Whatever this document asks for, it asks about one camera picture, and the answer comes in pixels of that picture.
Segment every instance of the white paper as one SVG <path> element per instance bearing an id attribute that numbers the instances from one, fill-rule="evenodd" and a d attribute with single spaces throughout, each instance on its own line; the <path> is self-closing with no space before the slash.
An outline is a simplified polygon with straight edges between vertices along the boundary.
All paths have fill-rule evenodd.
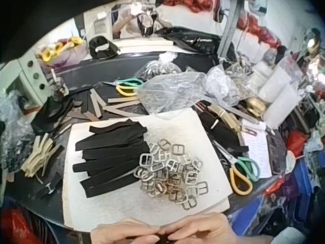
<path id="1" fill-rule="evenodd" d="M 268 141 L 264 131 L 254 130 L 257 135 L 252 136 L 248 133 L 241 132 L 243 142 L 245 146 L 249 147 L 248 157 L 257 162 L 259 170 L 261 172 L 260 178 L 269 178 L 272 176 Z M 254 174 L 257 174 L 256 167 L 252 164 Z"/>
<path id="2" fill-rule="evenodd" d="M 183 210 L 181 205 L 170 202 L 167 197 L 153 199 L 140 190 L 140 183 L 109 192 L 100 196 L 86 198 L 80 181 L 88 178 L 87 173 L 74 173 L 72 165 L 84 162 L 82 151 L 75 151 L 76 142 L 90 136 L 89 126 L 105 127 L 128 118 L 75 124 L 71 128 L 67 146 L 63 178 L 63 216 L 64 224 L 77 231 L 89 232 L 98 224 L 111 224 L 126 218 L 135 218 L 150 225 L 162 226 L 213 207 L 232 193 L 222 165 L 205 133 L 199 117 L 192 109 L 182 112 L 168 112 L 154 115 L 132 117 L 146 126 L 147 142 L 167 139 L 171 143 L 185 145 L 192 157 L 203 162 L 200 179 L 209 186 L 209 193 L 198 198 L 198 205 Z"/>

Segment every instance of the plastic bag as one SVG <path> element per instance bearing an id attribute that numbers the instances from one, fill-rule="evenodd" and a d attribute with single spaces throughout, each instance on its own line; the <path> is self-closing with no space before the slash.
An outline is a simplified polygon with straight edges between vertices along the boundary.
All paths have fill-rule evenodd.
<path id="1" fill-rule="evenodd" d="M 1 135 L 1 166 L 8 172 L 17 172 L 28 158 L 35 134 L 30 122 L 18 105 L 19 92 L 0 96 L 0 120 L 5 123 Z"/>
<path id="2" fill-rule="evenodd" d="M 221 37 L 210 33 L 199 32 L 180 26 L 164 27 L 155 32 L 159 37 L 173 41 L 178 47 L 190 52 L 199 52 L 206 55 L 217 54 Z M 227 58 L 236 62 L 235 47 L 233 43 L 227 52 Z"/>
<path id="3" fill-rule="evenodd" d="M 202 100 L 206 75 L 199 72 L 158 75 L 137 89 L 137 96 L 149 114 L 189 108 Z"/>
<path id="4" fill-rule="evenodd" d="M 228 71 L 236 82 L 240 83 L 240 74 L 234 70 Z M 218 104 L 221 107 L 232 107 L 238 104 L 242 99 L 247 98 L 247 91 L 240 91 L 233 79 L 227 75 L 222 65 L 212 67 L 207 74 L 207 95 L 211 98 L 212 103 Z"/>
<path id="5" fill-rule="evenodd" d="M 159 60 L 148 62 L 134 74 L 134 77 L 142 78 L 143 80 L 150 80 L 156 75 L 181 73 L 182 70 L 172 63 L 175 58 L 177 58 L 177 54 L 174 52 L 159 54 Z"/>
<path id="6" fill-rule="evenodd" d="M 302 76 L 303 73 L 297 63 L 290 56 L 284 57 L 260 89 L 258 97 L 267 103 L 273 103 L 287 84 L 297 91 Z"/>

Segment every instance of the scissors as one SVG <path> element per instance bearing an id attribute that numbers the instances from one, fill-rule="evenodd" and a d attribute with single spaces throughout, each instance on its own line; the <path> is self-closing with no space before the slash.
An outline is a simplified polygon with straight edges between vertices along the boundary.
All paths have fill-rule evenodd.
<path id="1" fill-rule="evenodd" d="M 232 187 L 234 189 L 234 191 L 242 196 L 248 195 L 249 193 L 251 193 L 251 191 L 253 190 L 253 184 L 252 182 L 250 182 L 250 180 L 245 177 L 241 172 L 238 171 L 238 169 L 236 169 L 235 164 L 239 164 L 240 166 L 242 166 L 242 168 L 244 169 L 244 171 L 246 172 L 246 174 L 249 176 L 249 178 L 253 181 L 256 182 L 259 180 L 259 166 L 257 164 L 257 162 L 255 162 L 252 159 L 246 158 L 246 157 L 238 157 L 237 159 L 232 156 L 229 152 L 227 152 L 226 149 L 224 149 L 218 142 L 213 141 L 213 144 L 215 144 L 217 146 L 217 148 L 220 150 L 220 152 L 224 155 L 224 157 L 230 162 L 231 164 L 231 169 L 230 169 L 230 181 L 232 184 Z M 256 169 L 257 169 L 257 175 L 254 175 L 253 172 L 251 172 L 245 162 L 250 162 L 253 165 L 255 165 Z M 238 187 L 236 186 L 235 183 L 235 175 L 239 178 L 241 178 L 244 182 L 247 183 L 248 185 L 248 190 L 247 191 L 241 191 L 238 189 Z"/>
<path id="2" fill-rule="evenodd" d="M 130 78 L 125 80 L 115 80 L 113 82 L 102 81 L 103 84 L 113 85 L 116 90 L 126 97 L 133 97 L 136 95 L 135 92 L 128 93 L 126 90 L 134 90 L 143 84 L 143 81 L 137 78 Z"/>

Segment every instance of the black leather strap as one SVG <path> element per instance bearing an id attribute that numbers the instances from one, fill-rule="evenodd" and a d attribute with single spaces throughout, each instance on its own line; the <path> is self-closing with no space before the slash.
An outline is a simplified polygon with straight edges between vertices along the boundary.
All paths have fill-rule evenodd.
<path id="1" fill-rule="evenodd" d="M 89 131 L 93 132 L 95 134 L 102 134 L 102 133 L 114 131 L 114 130 L 116 130 L 118 128 L 121 128 L 121 127 L 132 126 L 132 125 L 135 125 L 137 123 L 139 123 L 139 122 L 133 122 L 132 120 L 128 119 L 125 122 L 117 122 L 117 123 L 112 124 L 110 126 L 101 127 L 101 128 L 90 126 Z"/>
<path id="2" fill-rule="evenodd" d="M 89 160 L 85 163 L 74 164 L 72 166 L 73 172 L 85 172 L 85 171 L 92 171 L 92 170 L 103 170 L 116 167 L 118 165 L 123 164 L 132 159 L 139 159 L 140 155 L 142 154 L 141 151 L 138 151 L 134 154 L 125 154 L 125 155 L 118 155 L 109 158 L 102 158 L 96 160 Z"/>
<path id="3" fill-rule="evenodd" d="M 128 127 L 121 127 L 114 131 L 94 134 L 76 143 L 76 151 L 124 145 L 135 142 L 143 137 L 148 130 L 140 123 Z"/>
<path id="4" fill-rule="evenodd" d="M 143 138 L 137 143 L 127 145 L 126 147 L 105 147 L 98 149 L 89 149 L 82 152 L 82 158 L 85 160 L 94 160 L 108 157 L 115 157 L 126 154 L 148 153 L 149 147 Z"/>
<path id="5" fill-rule="evenodd" d="M 95 187 L 84 188 L 87 198 L 95 197 L 104 193 L 113 192 L 117 189 L 126 187 L 137 182 L 139 179 L 133 176 L 133 173 L 128 174 L 119 179 L 103 183 Z"/>
<path id="6" fill-rule="evenodd" d="M 35 193 L 36 198 L 42 198 L 46 195 L 51 194 L 54 192 L 56 185 L 62 180 L 62 176 L 56 172 L 53 179 L 47 183 L 43 188 Z"/>
<path id="7" fill-rule="evenodd" d="M 118 178 L 128 173 L 129 171 L 135 169 L 138 165 L 139 165 L 139 159 L 133 159 L 124 164 L 121 164 L 120 166 L 114 167 L 112 169 L 108 169 L 103 173 L 85 179 L 81 181 L 80 184 L 84 189 L 89 187 L 94 187 L 103 184 L 105 182 L 108 182 L 110 180 L 113 180 L 115 178 Z"/>

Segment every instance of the red cloth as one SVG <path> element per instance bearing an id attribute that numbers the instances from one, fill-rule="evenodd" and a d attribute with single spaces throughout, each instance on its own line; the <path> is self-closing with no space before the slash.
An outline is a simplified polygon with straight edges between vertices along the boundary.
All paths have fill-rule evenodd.
<path id="1" fill-rule="evenodd" d="M 267 43 L 272 48 L 281 46 L 280 39 L 266 27 L 260 27 L 258 19 L 251 14 L 247 16 L 246 13 L 243 13 L 237 22 L 237 28 L 242 31 L 247 29 L 247 32 L 258 37 L 259 42 Z"/>
<path id="2" fill-rule="evenodd" d="M 211 11 L 213 0 L 165 0 L 164 5 L 175 6 L 178 4 L 188 6 L 192 12 Z"/>
<path id="3" fill-rule="evenodd" d="M 42 244 L 30 231 L 18 209 L 2 210 L 1 232 L 11 244 Z"/>
<path id="4" fill-rule="evenodd" d="M 298 157 L 303 151 L 306 141 L 307 136 L 304 133 L 298 130 L 292 130 L 288 135 L 285 146 L 287 150 L 294 153 L 295 157 Z"/>

